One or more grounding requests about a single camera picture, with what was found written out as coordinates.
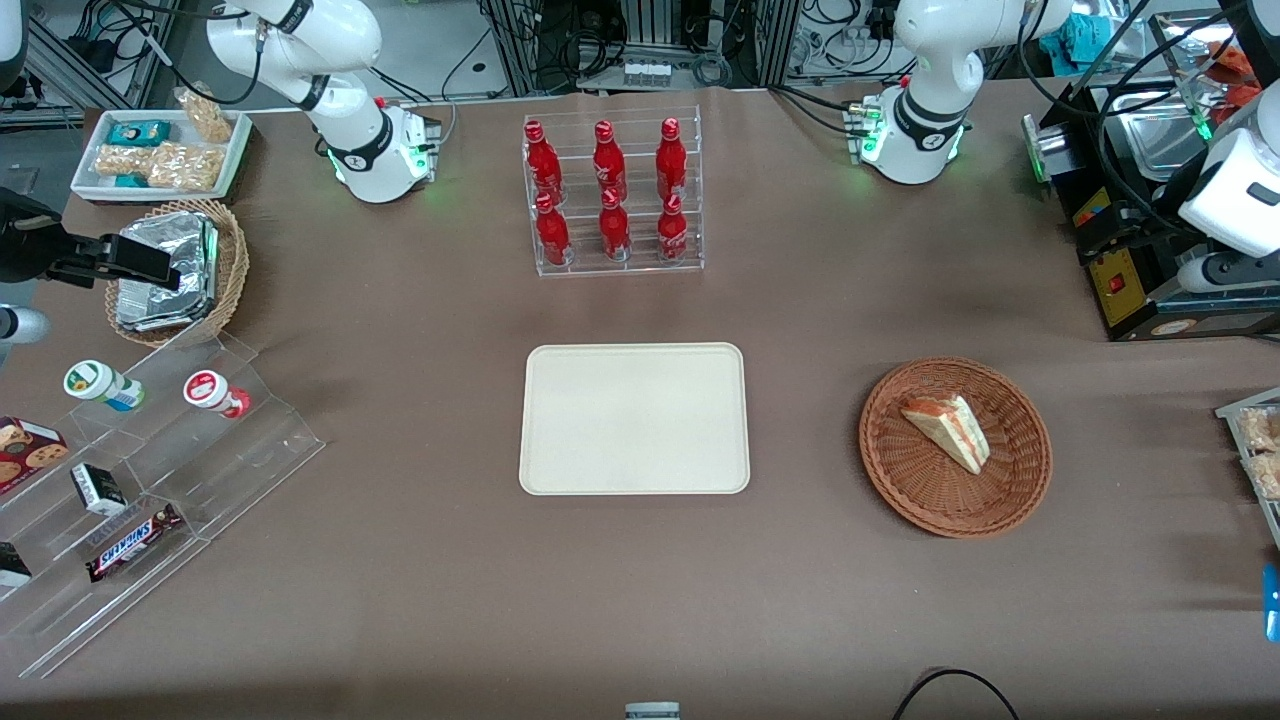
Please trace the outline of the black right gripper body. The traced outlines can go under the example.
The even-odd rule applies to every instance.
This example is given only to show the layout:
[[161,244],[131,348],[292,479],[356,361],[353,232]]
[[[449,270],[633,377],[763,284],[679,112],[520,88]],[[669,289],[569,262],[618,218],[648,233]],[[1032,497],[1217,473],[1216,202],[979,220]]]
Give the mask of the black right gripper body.
[[60,214],[1,188],[1,282],[59,281],[52,266],[61,256],[64,234]]

